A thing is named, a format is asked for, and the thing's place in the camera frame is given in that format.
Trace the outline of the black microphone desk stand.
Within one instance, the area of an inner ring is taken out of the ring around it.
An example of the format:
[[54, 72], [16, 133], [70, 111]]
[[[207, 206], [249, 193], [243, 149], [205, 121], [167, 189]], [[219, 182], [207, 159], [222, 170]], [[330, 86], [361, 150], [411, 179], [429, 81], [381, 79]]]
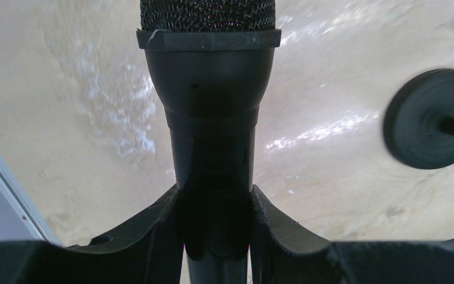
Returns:
[[416, 169], [454, 164], [454, 69], [410, 79], [391, 100], [382, 134], [390, 155]]

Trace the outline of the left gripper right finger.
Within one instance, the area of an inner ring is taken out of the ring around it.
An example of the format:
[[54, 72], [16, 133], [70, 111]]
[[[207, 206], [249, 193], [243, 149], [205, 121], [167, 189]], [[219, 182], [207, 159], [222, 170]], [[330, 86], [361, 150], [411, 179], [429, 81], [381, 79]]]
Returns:
[[280, 211], [258, 187], [251, 199], [254, 283], [454, 283], [454, 239], [330, 241]]

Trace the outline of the black microphone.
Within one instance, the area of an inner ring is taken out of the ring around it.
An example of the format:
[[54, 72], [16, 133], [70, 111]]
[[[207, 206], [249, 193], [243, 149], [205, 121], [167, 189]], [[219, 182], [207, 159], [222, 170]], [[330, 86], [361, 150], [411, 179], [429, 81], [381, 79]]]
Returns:
[[141, 1], [138, 44], [170, 129], [191, 283], [246, 283], [255, 126], [274, 1]]

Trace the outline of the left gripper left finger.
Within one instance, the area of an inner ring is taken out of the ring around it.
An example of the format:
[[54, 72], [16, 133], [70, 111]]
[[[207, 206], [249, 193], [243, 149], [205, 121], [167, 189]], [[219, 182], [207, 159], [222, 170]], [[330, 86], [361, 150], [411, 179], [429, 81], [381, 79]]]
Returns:
[[0, 283], [179, 283], [178, 190], [86, 246], [0, 241]]

